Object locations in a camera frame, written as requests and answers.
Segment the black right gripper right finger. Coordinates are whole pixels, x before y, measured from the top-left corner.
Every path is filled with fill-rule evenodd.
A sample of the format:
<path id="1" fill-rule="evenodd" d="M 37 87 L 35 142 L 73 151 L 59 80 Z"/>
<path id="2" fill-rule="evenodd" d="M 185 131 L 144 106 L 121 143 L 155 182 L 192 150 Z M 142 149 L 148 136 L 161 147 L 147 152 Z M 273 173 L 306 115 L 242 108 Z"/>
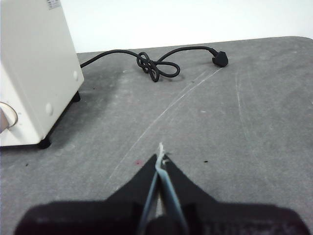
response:
<path id="1" fill-rule="evenodd" d="M 271 204 L 219 202 L 194 184 L 170 160 L 156 165 L 162 183 L 173 187 L 176 214 L 146 227 L 148 235 L 307 235 L 298 213 Z"/>

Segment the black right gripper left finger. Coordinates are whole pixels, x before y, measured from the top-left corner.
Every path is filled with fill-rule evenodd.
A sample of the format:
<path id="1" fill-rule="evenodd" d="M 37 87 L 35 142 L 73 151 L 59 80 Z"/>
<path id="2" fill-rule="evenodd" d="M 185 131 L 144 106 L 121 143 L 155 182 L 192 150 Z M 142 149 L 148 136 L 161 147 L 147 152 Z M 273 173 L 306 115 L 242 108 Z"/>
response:
<path id="1" fill-rule="evenodd" d="M 157 156 L 153 155 L 129 182 L 105 200 L 53 201 L 31 207 L 16 235 L 133 235 L 136 233 Z"/>

